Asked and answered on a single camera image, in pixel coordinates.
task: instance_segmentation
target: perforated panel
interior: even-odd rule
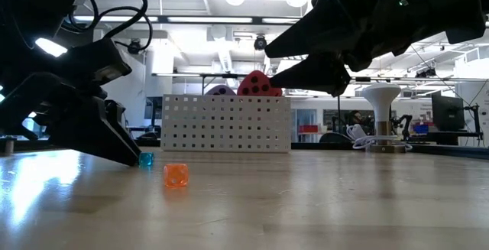
[[[165,95],[165,151],[288,152],[290,99]]]

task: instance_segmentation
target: table surface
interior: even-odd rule
[[[423,154],[75,151],[0,158],[0,249],[488,249],[489,161]],[[162,185],[186,163],[188,187]]]

